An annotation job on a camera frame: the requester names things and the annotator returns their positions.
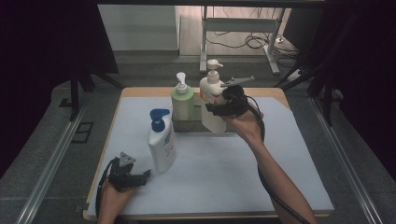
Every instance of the human arm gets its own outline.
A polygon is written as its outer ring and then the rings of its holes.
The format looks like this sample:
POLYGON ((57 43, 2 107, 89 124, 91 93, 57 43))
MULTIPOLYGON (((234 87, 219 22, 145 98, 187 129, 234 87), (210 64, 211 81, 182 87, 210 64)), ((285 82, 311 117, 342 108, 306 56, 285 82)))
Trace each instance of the human arm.
MULTIPOLYGON (((223 119, 231 124, 239 136, 247 142, 256 157, 264 179, 274 194, 309 223, 317 223, 313 211, 304 195, 297 189, 288 175, 274 160, 263 143, 261 129, 254 115, 248 111, 239 117, 230 116, 223 117, 223 119)), ((289 214, 274 200, 272 200, 272 202, 282 223, 300 223, 299 220, 289 214)))
POLYGON ((107 179, 102 186, 102 196, 97 224, 113 224, 125 204, 127 204, 131 197, 136 193, 136 190, 137 188, 130 188, 124 192, 118 192, 107 179))

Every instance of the white pump bottle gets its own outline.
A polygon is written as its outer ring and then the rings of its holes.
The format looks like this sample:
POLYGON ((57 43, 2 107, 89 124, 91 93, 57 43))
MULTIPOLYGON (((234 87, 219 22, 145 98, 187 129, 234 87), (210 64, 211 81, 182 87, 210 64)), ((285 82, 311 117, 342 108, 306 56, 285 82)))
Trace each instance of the white pump bottle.
POLYGON ((208 112, 205 106, 206 104, 223 105, 226 103, 222 97, 222 92, 226 88, 220 86, 223 82, 220 81, 219 73, 216 71, 217 68, 222 66, 218 60, 207 61, 207 68, 210 71, 207 73, 207 77, 202 78, 199 83, 202 123, 212 133, 224 133, 227 127, 226 122, 221 117, 208 112))

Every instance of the bottle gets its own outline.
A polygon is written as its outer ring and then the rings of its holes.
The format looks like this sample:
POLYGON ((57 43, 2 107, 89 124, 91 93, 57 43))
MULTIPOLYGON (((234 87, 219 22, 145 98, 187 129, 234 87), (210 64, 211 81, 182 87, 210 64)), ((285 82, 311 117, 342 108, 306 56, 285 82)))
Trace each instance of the bottle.
POLYGON ((186 84, 186 74, 177 73, 178 84, 172 89, 173 120, 193 120, 194 90, 186 84))
POLYGON ((226 88, 220 86, 223 82, 220 81, 219 73, 216 71, 222 66, 217 60, 207 61, 207 68, 210 71, 207 73, 207 77, 202 78, 199 83, 202 123, 212 133, 224 133, 227 127, 221 117, 208 112, 205 106, 206 104, 223 105, 226 102, 222 97, 222 92, 226 88))
POLYGON ((155 170, 159 173, 167 171, 176 158, 174 131, 168 109, 152 109, 150 111, 151 129, 148 132, 148 146, 154 160, 155 170))

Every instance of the wall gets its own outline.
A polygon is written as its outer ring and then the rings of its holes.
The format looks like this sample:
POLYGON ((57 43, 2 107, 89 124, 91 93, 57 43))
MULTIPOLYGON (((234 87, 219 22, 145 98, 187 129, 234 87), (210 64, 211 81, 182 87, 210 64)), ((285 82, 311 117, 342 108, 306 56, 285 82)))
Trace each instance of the wall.
POLYGON ((99 5, 99 10, 113 50, 178 50, 178 7, 99 5))

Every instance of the lotion bottle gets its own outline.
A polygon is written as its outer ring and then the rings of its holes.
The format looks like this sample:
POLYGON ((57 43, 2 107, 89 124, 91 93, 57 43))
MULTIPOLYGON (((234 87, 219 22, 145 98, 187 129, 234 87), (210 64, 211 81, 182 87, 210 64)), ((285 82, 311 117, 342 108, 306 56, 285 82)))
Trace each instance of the lotion bottle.
POLYGON ((206 104, 223 105, 226 103, 222 97, 222 92, 226 89, 220 85, 223 83, 219 79, 217 68, 223 65, 217 60, 207 61, 207 68, 210 71, 207 77, 201 79, 199 83, 200 97, 201 97, 201 116, 202 123, 212 133, 224 133, 226 130, 226 122, 219 116, 214 116, 212 112, 208 112, 206 104))
POLYGON ((167 171, 176 158, 174 130, 168 109, 152 109, 150 111, 151 129, 148 132, 148 146, 154 160, 155 170, 159 173, 167 171))
POLYGON ((194 90, 186 84, 186 74, 177 73, 178 84, 172 89, 173 120, 193 120, 194 90))

